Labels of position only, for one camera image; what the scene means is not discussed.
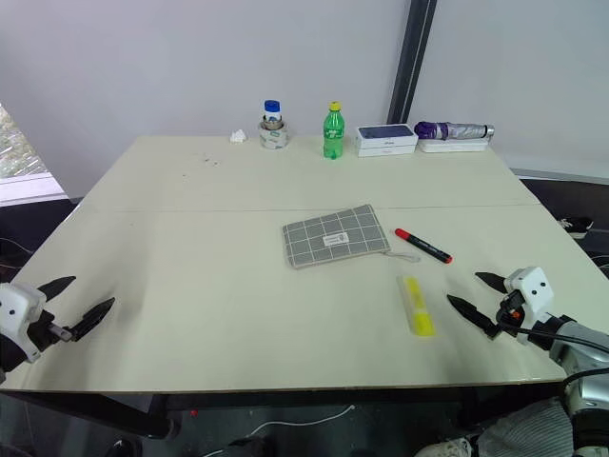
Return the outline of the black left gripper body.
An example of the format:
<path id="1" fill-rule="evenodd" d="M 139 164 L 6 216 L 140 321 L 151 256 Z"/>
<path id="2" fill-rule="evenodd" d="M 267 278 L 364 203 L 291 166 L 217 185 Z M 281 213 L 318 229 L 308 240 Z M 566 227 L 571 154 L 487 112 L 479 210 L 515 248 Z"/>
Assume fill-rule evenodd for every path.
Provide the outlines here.
<path id="1" fill-rule="evenodd" d="M 55 325 L 54 319 L 53 314 L 43 310 L 39 319 L 28 327 L 27 335 L 39 352 L 44 352 L 60 341 L 68 342 L 73 337 L 68 328 Z"/>

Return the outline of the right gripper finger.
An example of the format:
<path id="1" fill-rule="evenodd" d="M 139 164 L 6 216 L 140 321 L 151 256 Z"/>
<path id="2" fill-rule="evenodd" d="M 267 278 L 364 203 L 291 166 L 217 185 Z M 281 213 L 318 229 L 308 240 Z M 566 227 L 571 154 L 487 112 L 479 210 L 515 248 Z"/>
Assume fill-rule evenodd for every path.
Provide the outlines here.
<path id="1" fill-rule="evenodd" d="M 468 322 L 479 328 L 488 338 L 496 338 L 501 329 L 489 317 L 485 316 L 478 309 L 460 297 L 446 295 L 451 306 Z"/>
<path id="2" fill-rule="evenodd" d="M 491 272 L 476 272 L 475 275 L 490 288 L 498 292 L 506 292 L 504 277 Z"/>

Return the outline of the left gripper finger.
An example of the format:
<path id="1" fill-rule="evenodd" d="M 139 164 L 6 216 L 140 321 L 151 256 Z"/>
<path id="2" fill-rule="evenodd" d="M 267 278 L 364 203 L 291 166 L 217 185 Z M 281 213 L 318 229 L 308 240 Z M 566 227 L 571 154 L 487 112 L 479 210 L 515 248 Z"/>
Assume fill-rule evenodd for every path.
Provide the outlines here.
<path id="1" fill-rule="evenodd" d="M 38 288 L 46 296 L 47 301 L 61 294 L 74 280 L 75 276 L 65 276 L 54 279 Z"/>
<path id="2" fill-rule="evenodd" d="M 71 341 L 79 341 L 99 325 L 106 317 L 115 302 L 114 298 L 109 298 L 106 301 L 94 306 L 87 311 L 82 319 L 69 329 Z"/>

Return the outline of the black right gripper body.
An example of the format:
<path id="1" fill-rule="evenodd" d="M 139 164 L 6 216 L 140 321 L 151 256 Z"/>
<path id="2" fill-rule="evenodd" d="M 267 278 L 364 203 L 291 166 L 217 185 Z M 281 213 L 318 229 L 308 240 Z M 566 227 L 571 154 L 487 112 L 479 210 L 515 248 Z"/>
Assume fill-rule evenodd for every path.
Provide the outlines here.
<path id="1" fill-rule="evenodd" d="M 509 292 L 500 302 L 496 320 L 501 331 L 517 335 L 524 320 L 524 298 L 517 289 Z"/>

